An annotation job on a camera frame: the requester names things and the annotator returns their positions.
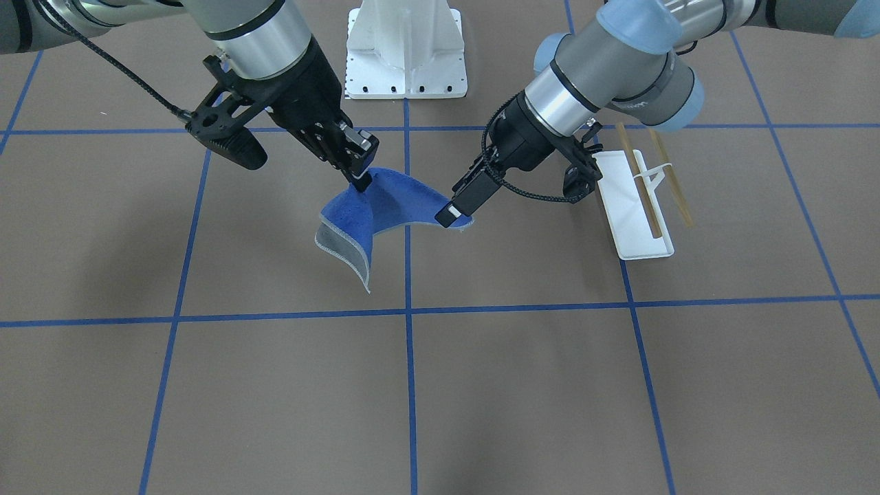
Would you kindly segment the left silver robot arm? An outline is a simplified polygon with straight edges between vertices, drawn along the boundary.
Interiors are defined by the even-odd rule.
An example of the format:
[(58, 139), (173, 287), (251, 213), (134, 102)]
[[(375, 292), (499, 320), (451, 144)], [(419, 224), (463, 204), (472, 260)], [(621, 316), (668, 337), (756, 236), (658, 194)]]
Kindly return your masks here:
[(700, 113), (705, 91), (679, 48), (741, 26), (837, 38), (878, 32), (877, 1), (606, 1), (576, 34), (554, 34), (534, 57), (536, 76), (491, 117), (480, 156), (437, 211), (444, 228), (470, 217), (500, 188), (509, 169), (531, 171), (552, 153), (569, 160), (561, 195), (574, 204), (602, 175), (589, 141), (592, 119), (612, 109), (653, 131), (678, 131)]

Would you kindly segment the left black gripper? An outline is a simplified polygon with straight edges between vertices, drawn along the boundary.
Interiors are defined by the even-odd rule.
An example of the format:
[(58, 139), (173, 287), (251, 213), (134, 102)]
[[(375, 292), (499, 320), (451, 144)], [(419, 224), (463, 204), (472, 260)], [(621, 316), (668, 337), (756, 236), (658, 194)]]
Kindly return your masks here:
[(441, 207), (434, 220), (442, 228), (466, 229), (474, 219), (458, 207), (480, 207), (499, 188), (538, 201), (570, 203), (562, 195), (537, 195), (506, 182), (507, 170), (532, 171), (550, 154), (567, 145), (568, 138), (559, 137), (531, 112), (524, 93), (518, 93), (498, 109), (481, 136), (481, 152), (468, 173), (453, 187), (452, 201)]

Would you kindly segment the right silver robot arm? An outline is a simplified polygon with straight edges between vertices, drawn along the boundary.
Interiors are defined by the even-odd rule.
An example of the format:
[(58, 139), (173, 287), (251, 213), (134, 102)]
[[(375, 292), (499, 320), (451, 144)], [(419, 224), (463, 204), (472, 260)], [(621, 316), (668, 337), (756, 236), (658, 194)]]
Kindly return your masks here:
[[(214, 87), (195, 109), (177, 106), (110, 56), (96, 38), (134, 34), (156, 54), (204, 60)], [(248, 123), (267, 113), (358, 191), (371, 184), (374, 135), (342, 110), (342, 85), (293, 1), (3, 1), (2, 53), (81, 42), (147, 91), (208, 150), (256, 170), (267, 154)]]

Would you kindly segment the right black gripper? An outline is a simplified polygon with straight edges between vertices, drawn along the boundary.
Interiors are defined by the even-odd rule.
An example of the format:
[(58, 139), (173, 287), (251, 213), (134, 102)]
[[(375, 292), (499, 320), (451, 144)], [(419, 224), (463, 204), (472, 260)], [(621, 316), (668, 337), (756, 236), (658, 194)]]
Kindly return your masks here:
[(368, 131), (356, 131), (343, 112), (342, 85), (320, 44), (309, 42), (300, 59), (271, 81), (280, 87), (268, 104), (271, 119), (364, 193), (372, 183), (368, 168), (380, 141)]

